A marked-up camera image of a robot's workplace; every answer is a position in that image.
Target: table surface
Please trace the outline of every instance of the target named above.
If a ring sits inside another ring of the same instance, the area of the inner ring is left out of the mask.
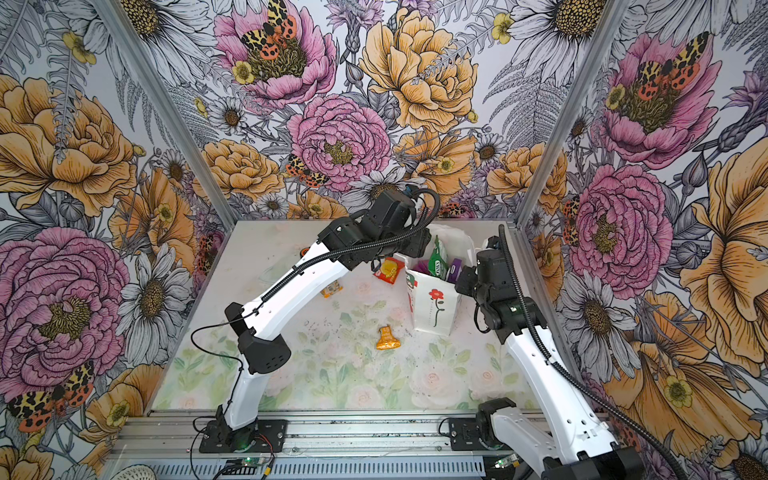
[[[259,296],[327,223],[237,224],[168,364],[153,410],[215,409],[227,401],[237,362],[196,349],[190,333],[226,321],[224,308],[231,302]],[[499,225],[493,220],[436,223],[463,229],[476,246],[498,234]],[[518,276],[528,295],[519,269]],[[538,407],[520,367],[496,335],[475,328],[469,298],[459,306],[451,335],[442,337],[413,329],[402,271],[390,285],[360,265],[339,282],[340,292],[310,300],[283,330],[293,354],[273,374],[260,410],[473,410],[480,402],[502,396],[524,408]],[[385,325],[400,340],[398,349],[376,350],[379,328]],[[229,326],[204,330],[195,340],[205,349],[237,355],[237,338]]]

